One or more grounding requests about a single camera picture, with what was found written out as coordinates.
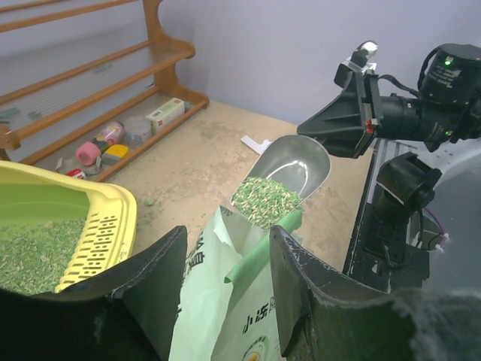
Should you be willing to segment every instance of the yellow litter box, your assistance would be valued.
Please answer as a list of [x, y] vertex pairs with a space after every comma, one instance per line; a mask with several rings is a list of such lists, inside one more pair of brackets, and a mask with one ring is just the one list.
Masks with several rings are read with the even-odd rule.
[[132, 253], [137, 203], [126, 189], [0, 161], [0, 225], [86, 222], [55, 292], [92, 277]]

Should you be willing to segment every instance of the metal scoop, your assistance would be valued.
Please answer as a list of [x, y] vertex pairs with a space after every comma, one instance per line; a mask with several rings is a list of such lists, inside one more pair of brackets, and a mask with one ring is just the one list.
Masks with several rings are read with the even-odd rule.
[[320, 143], [303, 135], [284, 135], [267, 147], [243, 182], [248, 177], [273, 179], [296, 192], [302, 204], [322, 186], [330, 170], [328, 152]]

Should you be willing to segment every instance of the table surface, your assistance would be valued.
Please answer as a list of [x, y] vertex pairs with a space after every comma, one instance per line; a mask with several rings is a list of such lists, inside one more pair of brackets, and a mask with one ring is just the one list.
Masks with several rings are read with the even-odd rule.
[[[189, 231], [189, 249], [218, 205], [228, 204], [258, 155], [241, 142], [262, 143], [296, 126], [218, 102], [196, 114], [107, 182], [138, 201], [137, 253], [178, 225]], [[331, 174], [304, 203], [303, 245], [342, 270], [372, 154], [331, 158]], [[155, 200], [151, 206], [145, 201]]]

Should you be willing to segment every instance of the white box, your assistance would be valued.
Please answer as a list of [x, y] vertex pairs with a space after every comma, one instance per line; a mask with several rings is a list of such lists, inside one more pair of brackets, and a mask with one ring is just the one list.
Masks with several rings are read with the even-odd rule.
[[172, 123], [184, 113], [184, 101], [178, 98], [172, 98], [147, 115], [146, 118], [150, 120], [150, 127], [154, 135], [161, 132], [168, 124]]

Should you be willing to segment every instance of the green plastic bag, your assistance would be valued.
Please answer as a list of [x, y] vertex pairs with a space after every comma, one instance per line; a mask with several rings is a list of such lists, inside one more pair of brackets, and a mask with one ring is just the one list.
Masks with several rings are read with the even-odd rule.
[[[298, 209], [277, 224], [301, 221]], [[186, 260], [169, 360], [279, 357], [268, 231], [219, 206]]]

